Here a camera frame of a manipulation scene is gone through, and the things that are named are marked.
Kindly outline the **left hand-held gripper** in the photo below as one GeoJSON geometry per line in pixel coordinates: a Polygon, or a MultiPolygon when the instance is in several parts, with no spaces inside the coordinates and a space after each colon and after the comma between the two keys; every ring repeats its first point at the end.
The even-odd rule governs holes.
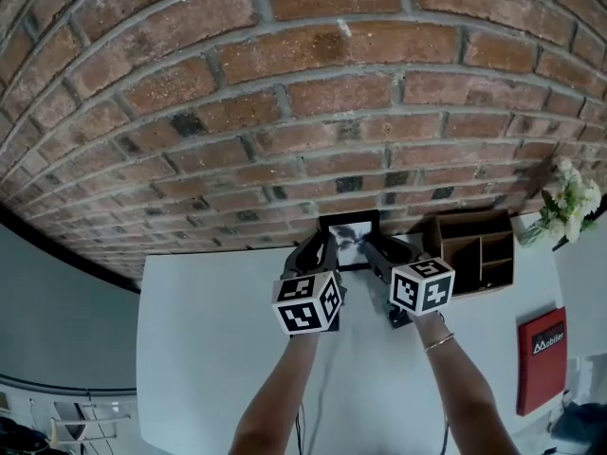
{"type": "Polygon", "coordinates": [[[289,254],[273,284],[271,305],[291,337],[340,329],[344,287],[338,246],[331,233],[317,231],[289,254]]]}

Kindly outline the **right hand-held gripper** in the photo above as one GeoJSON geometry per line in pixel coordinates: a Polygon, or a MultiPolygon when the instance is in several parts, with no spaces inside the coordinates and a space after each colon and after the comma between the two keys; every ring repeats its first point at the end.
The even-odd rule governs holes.
{"type": "Polygon", "coordinates": [[[361,252],[388,286],[384,312],[393,328],[411,323],[410,315],[437,312],[451,301],[455,270],[440,257],[383,235],[367,238],[361,252]]]}

